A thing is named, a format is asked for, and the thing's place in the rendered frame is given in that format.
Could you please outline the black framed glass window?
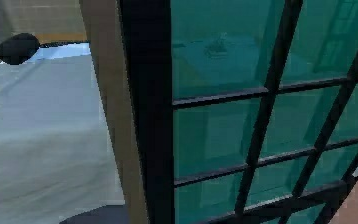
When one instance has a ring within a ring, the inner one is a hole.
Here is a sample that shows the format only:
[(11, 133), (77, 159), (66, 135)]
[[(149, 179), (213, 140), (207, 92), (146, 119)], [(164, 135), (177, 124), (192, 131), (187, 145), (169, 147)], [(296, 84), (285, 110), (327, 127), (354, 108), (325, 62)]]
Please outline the black framed glass window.
[(356, 183), (358, 0), (119, 0), (148, 224), (328, 224)]

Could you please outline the black round object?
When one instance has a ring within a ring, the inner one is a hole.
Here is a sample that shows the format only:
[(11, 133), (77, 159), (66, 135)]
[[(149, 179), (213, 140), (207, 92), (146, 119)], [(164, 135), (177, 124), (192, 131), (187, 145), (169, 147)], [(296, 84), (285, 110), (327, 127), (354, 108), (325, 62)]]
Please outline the black round object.
[(39, 40), (30, 33), (14, 35), (0, 43), (0, 59), (9, 65), (20, 65), (40, 48)]

